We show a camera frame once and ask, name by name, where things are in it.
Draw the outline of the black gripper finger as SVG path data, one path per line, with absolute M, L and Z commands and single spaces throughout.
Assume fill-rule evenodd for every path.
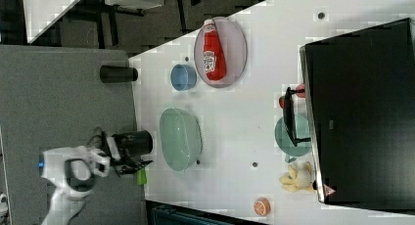
M 152 160 L 140 160 L 139 166 L 147 166 L 151 164 L 152 162 L 153 162 Z

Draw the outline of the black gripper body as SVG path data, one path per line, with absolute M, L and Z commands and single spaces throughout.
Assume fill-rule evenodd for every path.
M 131 157 L 123 157 L 120 160 L 112 159 L 111 167 L 115 170 L 117 176 L 134 174 L 142 168 L 142 159 L 132 159 Z

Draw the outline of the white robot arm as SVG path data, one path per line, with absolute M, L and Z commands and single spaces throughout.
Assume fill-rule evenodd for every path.
M 107 177 L 111 167 L 117 174 L 135 173 L 150 163 L 123 156 L 114 137 L 100 137 L 99 146 L 62 147 L 43 152 L 39 160 L 40 176 L 53 184 L 55 191 L 41 225 L 69 225 L 93 193 L 96 177 Z

